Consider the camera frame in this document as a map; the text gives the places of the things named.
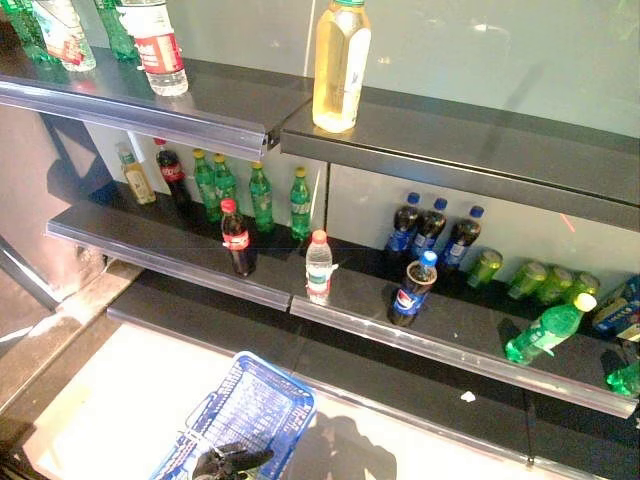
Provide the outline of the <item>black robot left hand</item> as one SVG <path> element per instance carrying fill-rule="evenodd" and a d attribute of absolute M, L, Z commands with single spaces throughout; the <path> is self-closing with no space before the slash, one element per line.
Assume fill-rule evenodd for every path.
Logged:
<path fill-rule="evenodd" d="M 192 479 L 248 479 L 248 471 L 267 463 L 273 455 L 271 449 L 250 451 L 241 443 L 213 447 L 199 457 Z"/>

